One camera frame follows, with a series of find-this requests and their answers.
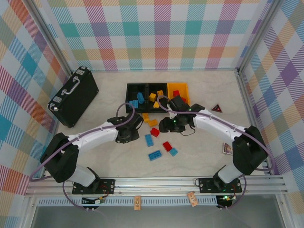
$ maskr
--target wooden tag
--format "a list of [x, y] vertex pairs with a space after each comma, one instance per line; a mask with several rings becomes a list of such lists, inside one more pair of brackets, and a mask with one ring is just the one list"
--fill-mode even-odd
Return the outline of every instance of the wooden tag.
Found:
[[190, 203], [193, 207], [195, 207], [199, 204], [198, 200], [196, 199], [196, 197], [193, 193], [193, 191], [188, 193], [188, 198], [189, 198], [189, 201], [190, 201]]
[[141, 196], [134, 196], [134, 210], [141, 210], [142, 198]]

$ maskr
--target small card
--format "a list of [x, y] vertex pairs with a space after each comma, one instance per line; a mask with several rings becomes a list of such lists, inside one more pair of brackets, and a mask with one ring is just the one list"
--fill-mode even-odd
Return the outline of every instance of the small card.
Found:
[[227, 144], [227, 143], [224, 143], [224, 146], [223, 146], [223, 154], [230, 154], [232, 155], [232, 148]]
[[142, 198], [141, 196], [134, 196], [134, 210], [141, 210]]
[[188, 193], [188, 198], [189, 198], [189, 201], [191, 203], [191, 206], [195, 207], [199, 204], [198, 200], [196, 199], [196, 197], [193, 193], [193, 191]]

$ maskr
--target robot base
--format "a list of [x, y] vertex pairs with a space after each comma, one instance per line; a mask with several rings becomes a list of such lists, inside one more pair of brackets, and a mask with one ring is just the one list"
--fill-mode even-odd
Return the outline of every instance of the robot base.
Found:
[[223, 190], [218, 190], [214, 185], [213, 178], [199, 178], [199, 192], [200, 193], [240, 193], [242, 192], [242, 186], [238, 178], [234, 179], [231, 183], [227, 184]]
[[100, 179], [99, 187], [93, 191], [92, 188], [84, 187], [73, 182], [73, 195], [113, 195], [115, 189], [115, 179]]

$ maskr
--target red triangle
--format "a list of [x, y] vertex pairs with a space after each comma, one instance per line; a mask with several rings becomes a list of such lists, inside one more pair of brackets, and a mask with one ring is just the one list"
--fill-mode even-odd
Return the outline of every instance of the red triangle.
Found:
[[218, 113], [223, 113], [221, 108], [219, 107], [219, 105], [217, 104], [216, 106], [214, 106], [211, 111], [214, 111], [214, 112], [218, 112]]

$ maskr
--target briefcase handle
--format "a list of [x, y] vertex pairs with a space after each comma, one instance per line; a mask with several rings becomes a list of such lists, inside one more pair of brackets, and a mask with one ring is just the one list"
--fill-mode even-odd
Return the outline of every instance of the briefcase handle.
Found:
[[67, 94], [67, 95], [71, 94], [76, 89], [76, 87], [79, 85], [79, 83], [80, 83], [80, 80], [79, 80], [79, 78], [77, 76], [75, 76], [73, 78], [73, 82], [75, 82], [75, 81], [77, 81], [77, 83], [73, 86], [73, 88], [70, 90], [70, 92], [67, 92], [67, 90], [64, 89], [64, 90], [62, 90], [61, 95], [63, 95], [63, 94]]

